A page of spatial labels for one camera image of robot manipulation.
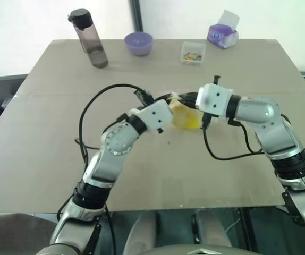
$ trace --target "white tissue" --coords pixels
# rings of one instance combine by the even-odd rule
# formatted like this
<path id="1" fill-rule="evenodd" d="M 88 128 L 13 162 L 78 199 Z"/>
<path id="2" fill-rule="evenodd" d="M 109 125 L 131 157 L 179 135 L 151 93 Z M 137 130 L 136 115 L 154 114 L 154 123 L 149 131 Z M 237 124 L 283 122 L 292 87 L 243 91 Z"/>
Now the white tissue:
<path id="1" fill-rule="evenodd" d="M 221 18 L 218 20 L 218 24 L 229 26 L 234 31 L 239 23 L 239 19 L 240 17 L 237 16 L 235 13 L 224 10 L 223 14 L 221 15 Z"/>

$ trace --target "table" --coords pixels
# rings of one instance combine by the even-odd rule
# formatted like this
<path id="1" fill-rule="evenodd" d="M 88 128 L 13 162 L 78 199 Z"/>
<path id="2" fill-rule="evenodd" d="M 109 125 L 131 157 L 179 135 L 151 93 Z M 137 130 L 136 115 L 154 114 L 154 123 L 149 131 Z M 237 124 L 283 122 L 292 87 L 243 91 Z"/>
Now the table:
<path id="1" fill-rule="evenodd" d="M 305 80 L 276 40 L 239 40 L 226 50 L 206 42 L 200 67 L 180 64 L 181 46 L 182 40 L 155 40 L 149 55 L 136 57 L 123 41 L 104 40 L 109 66 L 100 70 L 77 40 L 53 41 L 0 117 L 0 212 L 53 213 L 65 201 L 83 171 L 73 141 L 80 113 L 110 84 L 135 84 L 159 96 L 197 91 L 219 74 L 220 84 L 236 94 L 275 98 L 305 145 Z M 85 118 L 85 143 L 99 145 L 103 128 L 139 105 L 130 89 L 102 95 Z M 247 152 L 242 130 L 222 122 L 209 127 L 208 140 L 220 156 Z M 115 211 L 270 206 L 283 204 L 282 191 L 265 156 L 216 161 L 200 131 L 169 125 L 137 141 L 108 206 Z"/>

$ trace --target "purple bowl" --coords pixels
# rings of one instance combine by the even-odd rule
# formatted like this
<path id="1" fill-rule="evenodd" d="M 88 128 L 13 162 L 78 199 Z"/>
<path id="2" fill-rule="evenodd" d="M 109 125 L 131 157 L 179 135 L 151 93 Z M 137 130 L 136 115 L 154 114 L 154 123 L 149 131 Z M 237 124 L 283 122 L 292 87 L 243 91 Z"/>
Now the purple bowl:
<path id="1" fill-rule="evenodd" d="M 124 38 L 125 45 L 136 56 L 147 55 L 153 46 L 153 37 L 144 32 L 130 33 Z"/>

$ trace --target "silver robot arm segment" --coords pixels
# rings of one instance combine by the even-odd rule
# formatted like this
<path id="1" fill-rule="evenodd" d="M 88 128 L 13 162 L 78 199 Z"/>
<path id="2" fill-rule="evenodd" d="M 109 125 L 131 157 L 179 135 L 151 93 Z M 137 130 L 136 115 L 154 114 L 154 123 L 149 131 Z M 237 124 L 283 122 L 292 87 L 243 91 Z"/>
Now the silver robot arm segment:
<path id="1" fill-rule="evenodd" d="M 51 237 L 50 246 L 37 255 L 89 253 L 97 243 L 99 218 L 110 190 L 121 173 L 134 142 L 146 131 L 160 130 L 172 121 L 169 105 L 159 100 L 143 109 L 132 109 L 118 126 L 101 137 L 100 151 L 91 159 L 82 180 L 74 189 Z"/>
<path id="2" fill-rule="evenodd" d="M 305 148 L 278 103 L 269 97 L 250 99 L 216 84 L 200 88 L 196 108 L 211 116 L 246 121 L 286 189 L 285 204 L 297 222 L 305 222 Z"/>

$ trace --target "white wall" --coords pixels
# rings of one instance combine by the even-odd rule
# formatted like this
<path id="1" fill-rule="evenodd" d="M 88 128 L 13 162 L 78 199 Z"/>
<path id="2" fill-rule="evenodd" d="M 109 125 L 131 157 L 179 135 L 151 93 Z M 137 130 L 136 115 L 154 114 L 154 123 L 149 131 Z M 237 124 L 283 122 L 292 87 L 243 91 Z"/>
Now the white wall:
<path id="1" fill-rule="evenodd" d="M 102 39 L 134 30 L 128 0 L 0 0 L 0 76 L 30 72 L 53 39 L 77 39 L 67 15 L 79 8 Z"/>
<path id="2" fill-rule="evenodd" d="M 277 39 L 305 71 L 303 0 L 141 0 L 144 31 L 155 38 L 206 38 L 224 9 L 240 16 L 240 38 Z"/>

